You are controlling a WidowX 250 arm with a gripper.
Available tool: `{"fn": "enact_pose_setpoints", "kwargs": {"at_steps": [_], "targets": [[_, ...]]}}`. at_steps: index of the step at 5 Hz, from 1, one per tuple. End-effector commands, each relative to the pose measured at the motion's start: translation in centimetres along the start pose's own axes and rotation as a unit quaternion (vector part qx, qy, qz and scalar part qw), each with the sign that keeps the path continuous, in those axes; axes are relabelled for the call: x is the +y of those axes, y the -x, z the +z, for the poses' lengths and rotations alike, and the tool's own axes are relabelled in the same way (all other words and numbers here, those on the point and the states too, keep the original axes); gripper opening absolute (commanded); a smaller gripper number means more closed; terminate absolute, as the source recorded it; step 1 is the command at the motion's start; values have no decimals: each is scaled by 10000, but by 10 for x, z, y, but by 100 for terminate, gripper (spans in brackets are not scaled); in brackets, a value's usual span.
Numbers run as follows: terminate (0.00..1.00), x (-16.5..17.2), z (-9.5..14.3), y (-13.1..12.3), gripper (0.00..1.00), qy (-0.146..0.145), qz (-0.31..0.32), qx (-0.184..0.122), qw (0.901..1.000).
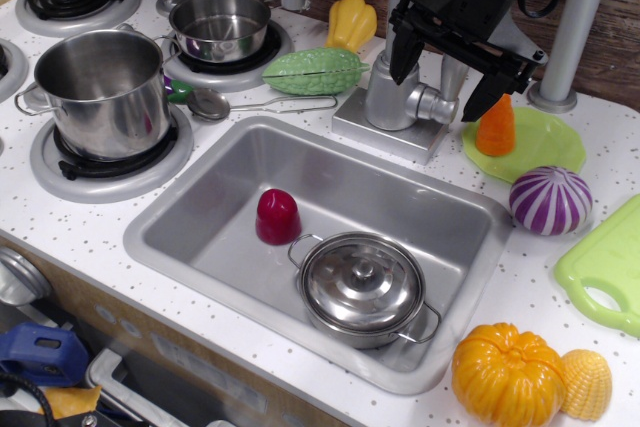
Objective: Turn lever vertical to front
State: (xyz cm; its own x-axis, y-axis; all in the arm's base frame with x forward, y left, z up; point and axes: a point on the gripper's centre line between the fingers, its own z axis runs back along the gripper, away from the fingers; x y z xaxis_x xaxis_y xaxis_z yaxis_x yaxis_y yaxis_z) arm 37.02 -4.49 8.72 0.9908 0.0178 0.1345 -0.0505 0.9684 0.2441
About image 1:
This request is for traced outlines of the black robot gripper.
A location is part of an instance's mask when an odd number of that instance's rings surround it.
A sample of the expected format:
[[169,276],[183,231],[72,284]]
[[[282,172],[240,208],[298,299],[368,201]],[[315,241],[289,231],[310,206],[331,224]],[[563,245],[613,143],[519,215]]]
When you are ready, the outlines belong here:
[[515,0],[400,0],[391,14],[395,39],[389,72],[402,84],[429,45],[451,55],[481,78],[464,110],[463,122],[476,122],[505,92],[522,92],[544,51],[511,16]]

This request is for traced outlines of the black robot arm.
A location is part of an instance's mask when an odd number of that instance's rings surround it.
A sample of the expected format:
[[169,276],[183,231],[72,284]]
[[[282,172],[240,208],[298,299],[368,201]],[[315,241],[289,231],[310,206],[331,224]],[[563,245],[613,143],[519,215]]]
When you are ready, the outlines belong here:
[[505,94],[523,92],[534,71],[548,60],[511,18],[512,7],[530,18],[548,15],[558,0],[530,11],[526,0],[400,0],[391,13],[395,39],[390,75],[401,84],[426,45],[480,73],[463,119],[479,120]]

